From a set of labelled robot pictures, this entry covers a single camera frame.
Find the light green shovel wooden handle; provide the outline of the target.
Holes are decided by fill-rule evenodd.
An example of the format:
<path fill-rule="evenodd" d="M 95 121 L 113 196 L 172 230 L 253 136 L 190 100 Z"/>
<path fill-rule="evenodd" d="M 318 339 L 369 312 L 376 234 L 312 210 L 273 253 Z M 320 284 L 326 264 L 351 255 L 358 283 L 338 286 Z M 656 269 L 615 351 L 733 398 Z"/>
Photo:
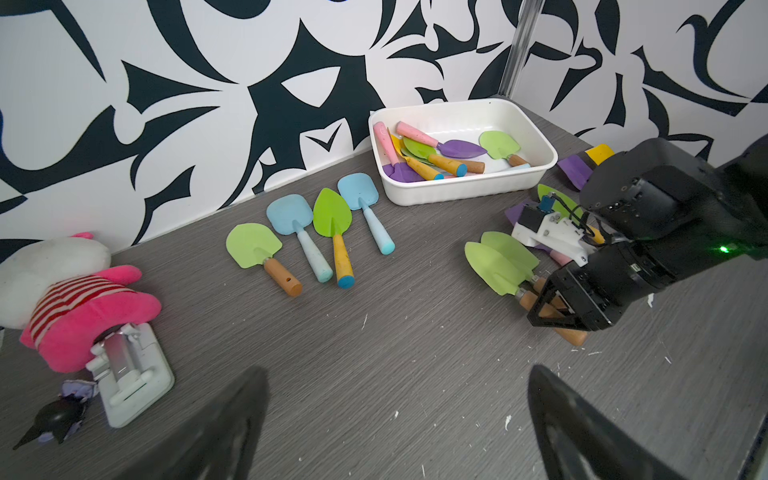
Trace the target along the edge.
<path fill-rule="evenodd" d="M 481 236 L 481 244 L 498 252 L 509 264 L 510 281 L 517 286 L 528 283 L 540 294 L 546 284 L 546 278 L 535 273 L 540 260 L 521 242 L 511 235 L 487 231 Z"/>

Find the purple pointed shovel pink handle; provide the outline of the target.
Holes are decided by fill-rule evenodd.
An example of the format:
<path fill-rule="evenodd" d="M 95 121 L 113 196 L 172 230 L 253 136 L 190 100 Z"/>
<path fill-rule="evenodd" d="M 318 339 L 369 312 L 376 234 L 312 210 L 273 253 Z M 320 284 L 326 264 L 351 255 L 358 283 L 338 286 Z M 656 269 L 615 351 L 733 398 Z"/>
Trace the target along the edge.
<path fill-rule="evenodd" d="M 560 159 L 557 166 L 563 171 L 577 191 L 581 191 L 592 175 L 594 165 L 583 155 L 571 155 Z"/>

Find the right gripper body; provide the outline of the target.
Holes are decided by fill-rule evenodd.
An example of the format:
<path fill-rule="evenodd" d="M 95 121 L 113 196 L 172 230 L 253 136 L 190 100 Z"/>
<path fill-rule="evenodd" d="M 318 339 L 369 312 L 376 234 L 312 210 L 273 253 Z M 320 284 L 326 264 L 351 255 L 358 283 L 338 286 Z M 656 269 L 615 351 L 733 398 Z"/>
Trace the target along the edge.
<path fill-rule="evenodd" d="M 655 241 L 608 245 L 584 266 L 549 276 L 527 314 L 533 326 L 598 331 L 614 326 L 628 306 L 678 280 L 678 258 Z"/>

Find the purple round shovel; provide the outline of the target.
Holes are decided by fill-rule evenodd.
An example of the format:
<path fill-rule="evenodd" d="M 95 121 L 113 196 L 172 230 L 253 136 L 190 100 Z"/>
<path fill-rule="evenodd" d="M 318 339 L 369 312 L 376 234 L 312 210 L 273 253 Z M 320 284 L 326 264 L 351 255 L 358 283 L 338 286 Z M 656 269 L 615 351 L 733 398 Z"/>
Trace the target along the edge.
<path fill-rule="evenodd" d="M 425 132 L 400 121 L 396 131 L 403 137 L 408 137 L 420 143 L 434 147 L 441 155 L 454 159 L 472 159 L 487 154 L 480 145 L 465 140 L 448 140 L 440 142 Z"/>

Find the purple square shovel pink handle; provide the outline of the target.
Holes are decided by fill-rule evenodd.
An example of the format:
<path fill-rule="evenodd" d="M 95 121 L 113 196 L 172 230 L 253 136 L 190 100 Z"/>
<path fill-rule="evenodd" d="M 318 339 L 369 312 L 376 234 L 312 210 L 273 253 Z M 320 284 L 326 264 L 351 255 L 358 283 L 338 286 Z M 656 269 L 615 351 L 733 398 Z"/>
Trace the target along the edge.
<path fill-rule="evenodd" d="M 526 201 L 521 202 L 521 203 L 519 203 L 519 204 L 517 204 L 517 205 L 515 205 L 513 207 L 510 207 L 510 208 L 506 209 L 505 210 L 505 216 L 506 216 L 507 220 L 512 225 L 515 225 L 518 222 L 524 207 L 526 205 L 532 205 L 532 204 L 533 204 L 532 201 L 526 200 Z M 566 265 L 566 264 L 571 262 L 571 259 L 569 257 L 561 254 L 558 251 L 552 250 L 551 248 L 547 247 L 546 245 L 537 244 L 535 246 L 535 249 L 538 249 L 538 250 L 546 252 L 560 266 L 564 266 L 564 265 Z"/>

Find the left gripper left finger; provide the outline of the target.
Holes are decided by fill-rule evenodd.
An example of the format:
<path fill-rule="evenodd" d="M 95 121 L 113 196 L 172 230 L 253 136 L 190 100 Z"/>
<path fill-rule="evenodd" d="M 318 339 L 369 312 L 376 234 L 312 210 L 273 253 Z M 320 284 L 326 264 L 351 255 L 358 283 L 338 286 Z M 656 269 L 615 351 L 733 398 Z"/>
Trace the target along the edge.
<path fill-rule="evenodd" d="M 268 370 L 251 366 L 120 479 L 246 479 L 267 415 Z"/>

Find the bright green shovel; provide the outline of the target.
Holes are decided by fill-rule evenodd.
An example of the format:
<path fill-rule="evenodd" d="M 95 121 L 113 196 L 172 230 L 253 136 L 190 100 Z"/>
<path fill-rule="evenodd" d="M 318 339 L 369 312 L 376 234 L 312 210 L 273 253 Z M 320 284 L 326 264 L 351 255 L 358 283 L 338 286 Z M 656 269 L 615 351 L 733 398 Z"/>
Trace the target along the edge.
<path fill-rule="evenodd" d="M 437 166 L 456 177 L 463 177 L 468 173 L 468 167 L 464 163 L 439 155 L 434 147 L 408 137 L 403 137 L 401 143 L 413 157 Z"/>

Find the green shovel orange handle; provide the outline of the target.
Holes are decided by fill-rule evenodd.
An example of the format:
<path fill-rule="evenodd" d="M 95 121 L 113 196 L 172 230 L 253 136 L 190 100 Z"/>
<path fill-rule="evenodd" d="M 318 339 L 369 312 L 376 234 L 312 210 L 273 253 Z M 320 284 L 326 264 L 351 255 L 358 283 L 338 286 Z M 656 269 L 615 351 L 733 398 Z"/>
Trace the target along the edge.
<path fill-rule="evenodd" d="M 242 269 L 263 266 L 270 277 L 290 297 L 302 293 L 303 285 L 276 258 L 282 242 L 272 230 L 259 223 L 244 223 L 235 226 L 226 238 L 226 249 Z"/>

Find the light blue round shovel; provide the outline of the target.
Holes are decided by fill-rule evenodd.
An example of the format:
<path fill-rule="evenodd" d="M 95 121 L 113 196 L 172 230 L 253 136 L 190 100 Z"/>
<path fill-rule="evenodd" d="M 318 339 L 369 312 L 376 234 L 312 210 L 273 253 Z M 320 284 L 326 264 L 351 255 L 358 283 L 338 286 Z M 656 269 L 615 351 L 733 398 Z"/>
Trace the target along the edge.
<path fill-rule="evenodd" d="M 299 194 L 289 194 L 274 200 L 266 209 L 273 229 L 280 235 L 295 234 L 306 259 L 320 283 L 333 277 L 333 270 L 306 228 L 313 221 L 313 212 L 306 199 Z"/>

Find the light blue toy shovel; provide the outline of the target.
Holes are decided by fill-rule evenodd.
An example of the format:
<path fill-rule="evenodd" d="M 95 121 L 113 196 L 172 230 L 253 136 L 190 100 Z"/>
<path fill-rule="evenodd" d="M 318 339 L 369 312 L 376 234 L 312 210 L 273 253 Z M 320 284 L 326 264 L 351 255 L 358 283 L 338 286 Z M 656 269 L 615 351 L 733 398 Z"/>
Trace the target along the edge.
<path fill-rule="evenodd" d="M 353 173 L 337 183 L 338 191 L 351 210 L 361 210 L 382 255 L 390 255 L 395 243 L 386 228 L 375 215 L 372 206 L 379 200 L 378 190 L 372 178 L 365 173 Z"/>

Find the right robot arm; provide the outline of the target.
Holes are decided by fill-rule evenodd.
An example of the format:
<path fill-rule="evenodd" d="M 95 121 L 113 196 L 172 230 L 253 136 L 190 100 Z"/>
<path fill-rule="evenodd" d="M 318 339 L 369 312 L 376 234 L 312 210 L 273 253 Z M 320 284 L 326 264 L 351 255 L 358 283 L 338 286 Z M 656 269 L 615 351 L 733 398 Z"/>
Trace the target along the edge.
<path fill-rule="evenodd" d="M 631 303 L 740 255 L 767 256 L 767 139 L 714 167 L 662 138 L 598 165 L 566 217 L 605 242 L 546 280 L 536 327 L 597 331 Z"/>

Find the yellow shovel wooden handle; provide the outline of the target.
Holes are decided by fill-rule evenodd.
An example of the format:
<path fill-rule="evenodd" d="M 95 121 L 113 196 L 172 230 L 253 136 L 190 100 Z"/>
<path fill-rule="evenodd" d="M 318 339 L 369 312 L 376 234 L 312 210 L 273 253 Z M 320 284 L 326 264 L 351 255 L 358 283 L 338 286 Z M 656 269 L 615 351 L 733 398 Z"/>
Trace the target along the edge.
<path fill-rule="evenodd" d="M 606 144 L 596 145 L 585 151 L 585 162 L 591 164 L 591 169 L 614 155 L 614 151 Z"/>

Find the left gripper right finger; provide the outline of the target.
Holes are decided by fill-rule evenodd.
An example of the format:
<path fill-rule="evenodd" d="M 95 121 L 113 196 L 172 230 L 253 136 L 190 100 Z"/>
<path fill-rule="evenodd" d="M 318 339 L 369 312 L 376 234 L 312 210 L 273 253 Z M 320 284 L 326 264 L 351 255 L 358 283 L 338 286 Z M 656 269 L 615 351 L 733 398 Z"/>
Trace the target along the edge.
<path fill-rule="evenodd" d="M 544 365 L 532 367 L 528 406 L 550 479 L 680 479 Z"/>

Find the green pointed shovel yellow handle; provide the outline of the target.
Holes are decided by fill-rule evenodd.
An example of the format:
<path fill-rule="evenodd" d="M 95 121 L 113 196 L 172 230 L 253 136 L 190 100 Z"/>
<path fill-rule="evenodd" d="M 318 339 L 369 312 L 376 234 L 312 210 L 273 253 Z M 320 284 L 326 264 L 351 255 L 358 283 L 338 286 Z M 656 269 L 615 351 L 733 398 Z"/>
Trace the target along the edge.
<path fill-rule="evenodd" d="M 560 221 L 569 220 L 577 229 L 580 229 L 589 245 L 600 246 L 605 243 L 601 231 L 588 223 L 589 214 L 575 200 L 544 184 L 539 184 L 536 192 L 541 203 L 560 215 Z"/>

